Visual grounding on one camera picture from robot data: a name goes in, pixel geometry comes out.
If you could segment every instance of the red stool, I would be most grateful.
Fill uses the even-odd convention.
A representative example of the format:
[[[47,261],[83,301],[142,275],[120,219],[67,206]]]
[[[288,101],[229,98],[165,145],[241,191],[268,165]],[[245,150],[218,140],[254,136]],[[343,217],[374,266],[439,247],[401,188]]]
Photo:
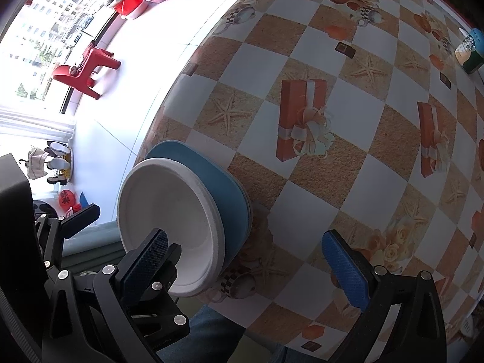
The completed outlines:
[[[111,57],[113,54],[91,43],[84,50],[84,59],[80,64],[79,72],[76,76],[69,74],[69,69],[71,68],[69,65],[60,65],[52,71],[52,78],[98,100],[100,95],[91,89],[95,84],[94,79],[91,78],[91,74],[97,66],[117,70],[121,62],[113,59]]]

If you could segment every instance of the metal screw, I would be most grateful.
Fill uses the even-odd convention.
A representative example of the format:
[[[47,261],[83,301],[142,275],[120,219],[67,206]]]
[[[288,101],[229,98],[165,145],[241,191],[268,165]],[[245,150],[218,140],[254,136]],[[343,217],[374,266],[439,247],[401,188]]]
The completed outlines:
[[[420,273],[420,276],[425,280],[425,281],[430,281],[432,279],[432,275],[424,270],[422,273]]]
[[[152,283],[152,288],[155,291],[161,291],[163,289],[163,284],[158,281],[155,281],[154,283]]]
[[[175,316],[175,318],[173,318],[173,322],[179,326],[182,326],[186,324],[186,318],[183,315],[178,314]]]
[[[384,266],[375,266],[374,272],[379,276],[384,276],[386,273],[388,273],[388,270]]]
[[[59,272],[59,274],[57,275],[57,277],[59,278],[59,280],[64,280],[67,278],[67,276],[69,275],[69,271],[67,270],[61,270]]]
[[[103,267],[103,274],[112,274],[114,270],[114,265],[106,265]]]

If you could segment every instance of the checkered tablecloth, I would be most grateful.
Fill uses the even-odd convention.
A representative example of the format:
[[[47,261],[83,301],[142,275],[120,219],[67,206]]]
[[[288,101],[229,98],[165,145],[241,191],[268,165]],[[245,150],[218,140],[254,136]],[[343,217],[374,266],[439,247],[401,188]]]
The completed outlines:
[[[253,275],[256,293],[211,307],[327,359],[359,315],[321,253],[323,232],[335,228],[374,265],[430,271],[450,340],[484,277],[484,86],[453,56],[457,22],[432,0],[239,0],[214,32],[139,154],[181,140],[231,172],[253,202],[252,231],[232,267]],[[318,110],[326,151],[308,145],[280,161],[281,83],[296,79],[326,81]],[[433,107],[449,156],[427,177],[417,102]]]

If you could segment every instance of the curtain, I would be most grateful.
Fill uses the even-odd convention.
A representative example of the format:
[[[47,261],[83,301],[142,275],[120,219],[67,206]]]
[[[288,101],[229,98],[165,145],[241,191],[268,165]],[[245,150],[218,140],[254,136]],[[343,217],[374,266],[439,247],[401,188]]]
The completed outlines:
[[[0,133],[68,143],[75,127],[72,116],[35,107],[18,109],[0,105]]]

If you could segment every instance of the blue denim pants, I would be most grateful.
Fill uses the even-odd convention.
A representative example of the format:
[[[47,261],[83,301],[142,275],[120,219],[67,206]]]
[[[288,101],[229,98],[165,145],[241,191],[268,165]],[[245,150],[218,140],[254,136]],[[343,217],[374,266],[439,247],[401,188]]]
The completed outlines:
[[[245,328],[203,306],[190,319],[190,334],[159,350],[164,363],[226,363]],[[321,363],[320,359],[278,345],[268,363]]]

